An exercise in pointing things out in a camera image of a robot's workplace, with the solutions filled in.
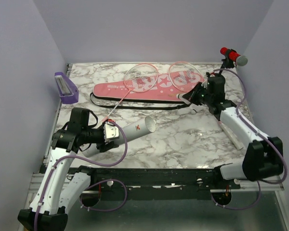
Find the grey shuttlecock tube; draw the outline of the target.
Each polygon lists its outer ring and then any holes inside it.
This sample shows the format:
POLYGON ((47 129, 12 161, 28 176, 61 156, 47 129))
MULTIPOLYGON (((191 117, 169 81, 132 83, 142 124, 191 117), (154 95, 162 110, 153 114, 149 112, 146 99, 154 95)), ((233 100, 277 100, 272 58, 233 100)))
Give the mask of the grey shuttlecock tube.
MULTIPOLYGON (((129 124, 122 128, 127 142, 138 139, 142 136, 154 133, 156 131, 156 123, 152 117, 146 116, 132 124, 129 124)), ((120 136, 115 140, 115 144, 118 146, 124 144, 124 138, 122 132, 119 130, 120 136)), ((96 144, 91 145, 88 149, 82 151, 85 157, 92 157, 95 154, 99 154, 99 150, 96 148, 96 144)))

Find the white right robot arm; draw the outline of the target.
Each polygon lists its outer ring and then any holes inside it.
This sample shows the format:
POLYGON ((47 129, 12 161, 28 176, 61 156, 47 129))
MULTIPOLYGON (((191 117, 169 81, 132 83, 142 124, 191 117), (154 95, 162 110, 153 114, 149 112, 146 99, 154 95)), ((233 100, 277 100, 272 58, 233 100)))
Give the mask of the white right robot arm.
POLYGON ((215 118, 230 128, 246 148, 241 163, 216 167, 212 176, 216 188, 224 188, 229 180, 257 181, 277 176, 286 171, 282 162, 283 144, 280 138, 270 137, 258 130, 239 112, 237 105, 225 98, 225 78, 214 75, 204 87, 195 73, 179 79, 179 89, 184 100, 195 105, 205 105, 215 118))

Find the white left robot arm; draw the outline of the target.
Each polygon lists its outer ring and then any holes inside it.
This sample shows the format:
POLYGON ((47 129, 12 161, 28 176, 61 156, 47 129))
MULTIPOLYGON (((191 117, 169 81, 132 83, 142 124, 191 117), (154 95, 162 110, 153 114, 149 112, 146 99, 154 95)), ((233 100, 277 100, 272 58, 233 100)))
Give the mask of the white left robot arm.
POLYGON ((63 231, 68 213, 73 204, 86 190, 97 185, 96 176, 77 173, 72 181, 63 187, 72 162, 89 159, 78 156, 81 146, 96 144, 98 152, 118 147, 117 140, 127 138, 123 129, 113 120, 104 121, 101 126, 89 125, 93 111, 73 108, 70 119, 53 134, 50 159, 38 192, 28 209, 20 210, 18 221, 29 231, 63 231))

